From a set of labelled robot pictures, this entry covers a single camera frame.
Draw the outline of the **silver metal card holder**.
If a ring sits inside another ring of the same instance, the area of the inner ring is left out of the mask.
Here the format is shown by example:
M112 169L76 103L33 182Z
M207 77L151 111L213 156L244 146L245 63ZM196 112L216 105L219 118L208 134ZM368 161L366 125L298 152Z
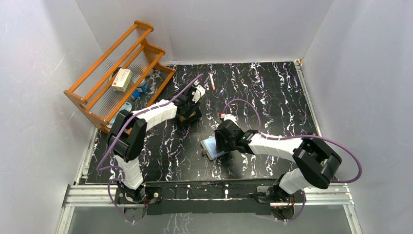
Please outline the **silver metal card holder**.
M216 149L217 143L214 136L211 136L207 139L204 139L200 142L202 148L202 155L206 156L210 161L213 161L225 154L228 154L227 151L218 152Z

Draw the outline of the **black card tray box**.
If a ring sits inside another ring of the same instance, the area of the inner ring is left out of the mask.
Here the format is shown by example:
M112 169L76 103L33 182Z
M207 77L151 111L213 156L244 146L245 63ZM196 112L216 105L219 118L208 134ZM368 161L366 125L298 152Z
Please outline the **black card tray box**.
M189 126L189 125L197 122L198 120L200 120L200 119L202 118L202 113L201 113L201 110L200 110L199 107L196 107L191 114L188 114L188 115L187 115L187 114L184 114L184 115L183 115L183 116L185 116L186 118L190 119L190 122L189 122L188 124L182 124L182 123L180 123L180 121L179 121L179 119L178 119L178 117L179 117L180 115L183 115L183 114L177 115L175 119L176 119L178 125L181 126L181 127Z

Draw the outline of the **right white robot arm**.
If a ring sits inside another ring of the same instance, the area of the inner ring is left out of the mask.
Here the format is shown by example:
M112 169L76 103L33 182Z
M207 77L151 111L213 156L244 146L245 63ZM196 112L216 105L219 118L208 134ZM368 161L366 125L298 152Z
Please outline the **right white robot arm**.
M259 203L286 202L308 187L327 189L342 163L341 157L323 140L311 137L281 139L243 131L234 121L224 120L214 131L217 152L238 151L250 155L276 156L292 161L296 169L282 174L272 186L258 186L249 195Z

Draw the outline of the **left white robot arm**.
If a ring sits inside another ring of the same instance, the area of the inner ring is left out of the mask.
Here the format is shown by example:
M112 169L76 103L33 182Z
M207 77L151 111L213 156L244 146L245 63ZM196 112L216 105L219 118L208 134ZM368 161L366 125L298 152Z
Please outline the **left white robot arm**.
M122 110L117 115L107 143L113 148L121 172L121 180L117 185L129 201L139 203L146 195L138 159L146 132L170 119L175 119L182 127L196 122L202 116L199 101L204 94L205 89L195 84L170 100L162 99L140 111Z

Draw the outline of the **pink white pen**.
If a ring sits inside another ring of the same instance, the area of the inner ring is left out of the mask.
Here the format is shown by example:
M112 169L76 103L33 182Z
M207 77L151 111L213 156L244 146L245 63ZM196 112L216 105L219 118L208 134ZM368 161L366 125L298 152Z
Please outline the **pink white pen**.
M210 82L211 82L212 90L215 91L216 88L215 88L215 83L214 83L214 79L213 79L213 74L212 74L212 73L209 73L209 79L210 79Z

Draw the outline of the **blue small bottle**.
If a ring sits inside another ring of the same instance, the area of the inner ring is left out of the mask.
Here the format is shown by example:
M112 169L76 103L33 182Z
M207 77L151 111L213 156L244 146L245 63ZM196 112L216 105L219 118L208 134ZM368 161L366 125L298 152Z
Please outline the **blue small bottle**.
M131 98L133 100L138 99L141 94L145 93L148 89L148 84L147 84L147 80L144 79L142 80L142 82L137 86L137 88L132 92L131 94Z

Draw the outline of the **light blue blister pack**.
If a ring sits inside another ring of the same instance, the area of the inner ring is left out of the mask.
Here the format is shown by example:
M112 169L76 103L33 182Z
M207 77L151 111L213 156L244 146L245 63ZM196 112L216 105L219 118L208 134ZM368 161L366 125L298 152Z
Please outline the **light blue blister pack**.
M117 118L117 115L118 115L118 114L120 113L120 111L122 111L122 110L126 110L126 111L130 112L130 111L132 110L132 104L129 103L129 102L125 102L125 103L123 104L123 106L117 111L117 113L114 115L114 117L110 120L110 122L109 122L109 124L108 124L108 127L109 127L109 128L112 127L112 125L113 125L114 122L115 122L115 119Z

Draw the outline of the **orange wooden shelf rack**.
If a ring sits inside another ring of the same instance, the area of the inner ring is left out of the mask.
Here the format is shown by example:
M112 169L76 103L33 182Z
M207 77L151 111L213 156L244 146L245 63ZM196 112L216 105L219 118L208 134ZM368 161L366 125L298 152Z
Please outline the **orange wooden shelf rack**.
M165 50L150 44L153 26L134 24L64 94L99 130L108 133L110 121L128 101L138 85L158 70L167 77L153 94L152 105L174 76L172 68L160 63Z

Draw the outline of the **cream medicine box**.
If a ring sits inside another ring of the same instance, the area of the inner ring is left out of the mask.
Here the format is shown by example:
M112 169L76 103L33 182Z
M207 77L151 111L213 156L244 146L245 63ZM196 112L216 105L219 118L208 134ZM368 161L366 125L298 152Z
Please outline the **cream medicine box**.
M120 68L117 71L116 76L112 82L112 88L115 91L121 91L121 92L126 91L131 78L132 78L132 71L130 69Z

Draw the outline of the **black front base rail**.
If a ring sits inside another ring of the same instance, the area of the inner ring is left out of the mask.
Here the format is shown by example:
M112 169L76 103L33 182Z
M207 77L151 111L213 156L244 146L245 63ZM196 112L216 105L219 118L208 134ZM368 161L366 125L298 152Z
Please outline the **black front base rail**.
M270 204L278 202L273 192L275 182L268 178L147 182L148 212L269 215Z

